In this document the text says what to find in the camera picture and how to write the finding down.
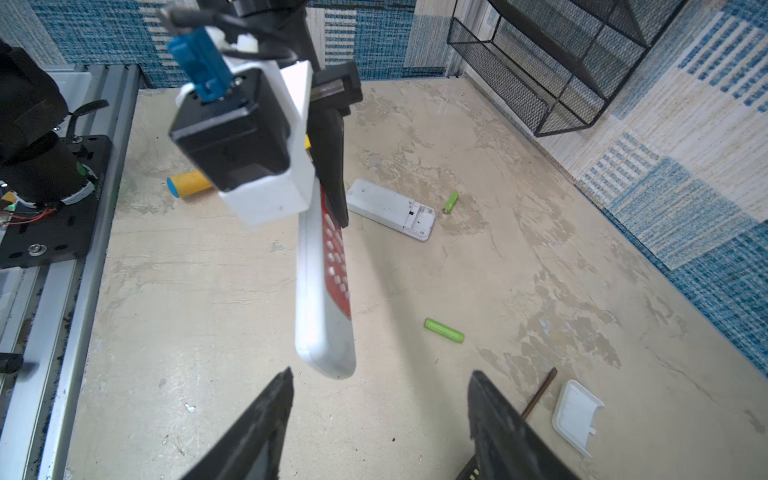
black mounting plate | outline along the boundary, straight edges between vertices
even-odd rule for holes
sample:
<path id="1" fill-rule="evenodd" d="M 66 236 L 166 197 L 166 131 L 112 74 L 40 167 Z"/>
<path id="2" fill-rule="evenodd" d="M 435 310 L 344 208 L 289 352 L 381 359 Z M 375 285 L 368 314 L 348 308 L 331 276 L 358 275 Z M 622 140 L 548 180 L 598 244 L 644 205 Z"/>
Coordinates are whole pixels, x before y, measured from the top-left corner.
<path id="1" fill-rule="evenodd" d="M 83 137 L 82 143 L 68 147 L 72 153 L 77 153 L 81 147 L 87 149 L 88 153 L 81 162 L 88 165 L 98 178 L 96 190 L 76 204 L 65 205 L 37 222 L 8 225 L 0 242 L 0 268 L 45 265 L 85 257 L 88 253 L 112 142 L 106 135 L 89 135 Z M 26 213 L 32 209 L 19 204 L 16 211 Z M 45 253 L 38 257 L 28 252 L 29 246 L 35 243 L 46 246 Z"/>

white plastic piece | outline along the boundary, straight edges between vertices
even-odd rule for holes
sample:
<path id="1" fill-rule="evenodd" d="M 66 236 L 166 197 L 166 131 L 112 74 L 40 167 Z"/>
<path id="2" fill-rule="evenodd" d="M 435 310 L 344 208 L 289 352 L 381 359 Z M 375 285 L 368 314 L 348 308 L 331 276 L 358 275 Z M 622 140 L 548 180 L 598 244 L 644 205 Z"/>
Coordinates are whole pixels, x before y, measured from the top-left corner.
<path id="1" fill-rule="evenodd" d="M 205 28 L 205 32 L 210 37 L 210 40 L 214 43 L 217 50 L 225 50 L 230 47 L 227 43 L 226 34 L 223 30 L 212 25 L 208 25 Z"/>
<path id="2" fill-rule="evenodd" d="M 362 178 L 349 188 L 346 204 L 349 211 L 422 242 L 435 224 L 435 209 Z"/>
<path id="3" fill-rule="evenodd" d="M 326 253 L 326 216 L 320 197 L 320 182 L 315 179 L 312 204 L 306 212 L 299 214 L 296 351 L 309 366 L 323 375 L 345 379 L 352 376 L 356 368 L 355 336 L 349 314 L 348 286 L 337 271 L 338 268 L 346 270 L 346 265 L 341 263 L 338 253 Z M 333 224 L 330 216 L 327 220 Z M 339 303 L 345 304 L 346 313 Z"/>
<path id="4" fill-rule="evenodd" d="M 583 456 L 591 458 L 587 452 L 589 435 L 597 432 L 592 428 L 594 411 L 605 406 L 576 380 L 568 380 L 560 392 L 558 406 L 554 409 L 552 426 L 563 435 Z"/>
<path id="5" fill-rule="evenodd" d="M 250 33 L 241 33 L 237 36 L 237 50 L 256 53 L 259 51 L 259 41 Z"/>

brown rod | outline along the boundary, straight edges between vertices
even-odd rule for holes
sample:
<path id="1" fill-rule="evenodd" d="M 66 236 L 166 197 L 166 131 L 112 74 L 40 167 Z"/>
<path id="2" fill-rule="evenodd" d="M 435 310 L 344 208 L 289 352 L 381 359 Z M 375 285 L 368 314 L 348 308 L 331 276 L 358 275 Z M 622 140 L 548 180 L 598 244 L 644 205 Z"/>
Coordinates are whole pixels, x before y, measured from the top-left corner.
<path id="1" fill-rule="evenodd" d="M 536 393 L 533 395 L 533 398 L 531 399 L 530 402 L 528 402 L 528 405 L 525 407 L 525 410 L 523 410 L 522 415 L 520 415 L 523 419 L 528 418 L 528 415 L 531 414 L 531 411 L 538 403 L 538 400 L 544 395 L 544 392 L 547 391 L 547 387 L 549 387 L 549 384 L 552 383 L 552 380 L 554 380 L 557 374 L 558 374 L 558 369 L 556 369 L 555 367 L 552 367 L 552 370 L 549 371 L 547 378 L 545 378 L 541 386 L 538 387 L 538 390 L 536 390 Z"/>

green battery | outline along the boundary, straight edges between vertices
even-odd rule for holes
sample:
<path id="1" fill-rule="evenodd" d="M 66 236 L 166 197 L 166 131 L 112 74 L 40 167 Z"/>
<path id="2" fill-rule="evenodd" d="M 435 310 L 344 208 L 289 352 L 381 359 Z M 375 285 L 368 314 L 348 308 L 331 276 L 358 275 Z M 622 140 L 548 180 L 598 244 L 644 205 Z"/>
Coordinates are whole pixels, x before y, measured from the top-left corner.
<path id="1" fill-rule="evenodd" d="M 426 328 L 427 330 L 431 330 L 435 333 L 439 333 L 445 338 L 451 339 L 456 343 L 461 343 L 464 341 L 463 333 L 459 332 L 458 330 L 454 330 L 448 326 L 445 326 L 440 322 L 436 322 L 431 318 L 424 320 L 424 328 Z"/>
<path id="2" fill-rule="evenodd" d="M 458 200 L 458 192 L 453 192 L 453 194 L 451 194 L 451 197 L 448 199 L 448 201 L 445 202 L 445 206 L 442 208 L 442 212 L 444 214 L 450 214 L 451 210 L 453 210 L 453 206 L 456 205 L 457 200 Z"/>

white remote control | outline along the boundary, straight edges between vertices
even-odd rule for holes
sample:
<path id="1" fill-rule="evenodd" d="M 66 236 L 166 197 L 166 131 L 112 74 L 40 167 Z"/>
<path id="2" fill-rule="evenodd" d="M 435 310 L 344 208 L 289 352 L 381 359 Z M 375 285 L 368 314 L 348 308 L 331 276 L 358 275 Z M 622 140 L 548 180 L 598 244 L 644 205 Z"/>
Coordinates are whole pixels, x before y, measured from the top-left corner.
<path id="1" fill-rule="evenodd" d="M 355 372 L 344 242 L 317 178 L 310 208 L 299 214 L 296 351 L 332 379 L 345 379 Z"/>

